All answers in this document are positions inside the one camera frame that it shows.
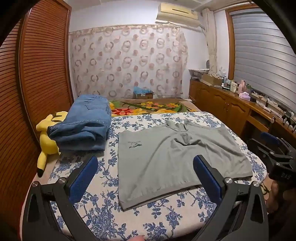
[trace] blue gripper pad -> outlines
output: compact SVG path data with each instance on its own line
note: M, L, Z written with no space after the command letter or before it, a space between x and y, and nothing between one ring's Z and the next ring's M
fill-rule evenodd
M221 187L199 156L193 159L193 169L211 202L219 205L222 201Z
M97 170L98 159L93 156L70 186L69 200L73 205L80 202Z
M261 137L263 140L267 141L268 143L272 143L272 144L277 145L277 146L280 145L280 140L277 139L275 136L273 136L273 135L267 133L267 132L262 132L262 133L260 134L260 137Z

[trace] beige curtain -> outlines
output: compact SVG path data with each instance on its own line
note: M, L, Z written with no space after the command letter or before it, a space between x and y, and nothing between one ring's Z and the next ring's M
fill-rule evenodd
M207 48L209 51L210 71L209 74L217 73L217 35L214 12L208 8L202 11L205 25L205 36L207 39Z
M188 57L181 29L164 25L93 28L70 33L77 95L132 98L134 86L154 97L181 97Z

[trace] ceiling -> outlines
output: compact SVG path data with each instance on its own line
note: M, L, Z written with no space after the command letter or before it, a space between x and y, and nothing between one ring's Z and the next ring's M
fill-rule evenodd
M72 7L72 11L80 10L83 8L104 4L111 1L121 1L121 0L64 0ZM205 8L210 8L210 10L217 10L231 4L242 2L243 0L162 0L161 2L173 3L181 5L196 11L202 11Z

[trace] metal screw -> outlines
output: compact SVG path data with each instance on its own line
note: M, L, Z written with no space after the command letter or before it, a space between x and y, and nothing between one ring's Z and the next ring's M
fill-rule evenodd
M230 177L226 177L224 180L228 184L232 183L232 179Z
M254 185L255 187L259 187L259 186L260 186L259 182L256 182L256 181L253 182L253 185Z
M66 181L66 178L65 178L65 177L61 177L61 178L58 180L58 182L59 182L60 184L65 183L65 181Z
M38 181L32 182L31 186L36 187L38 185L38 183L39 183Z

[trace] gray shirt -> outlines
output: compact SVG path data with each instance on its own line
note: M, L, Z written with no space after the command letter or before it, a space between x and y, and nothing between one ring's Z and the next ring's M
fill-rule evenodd
M200 185L193 158L203 155L223 177L252 176L252 166L225 127L185 120L119 133L119 201L123 210L139 207Z

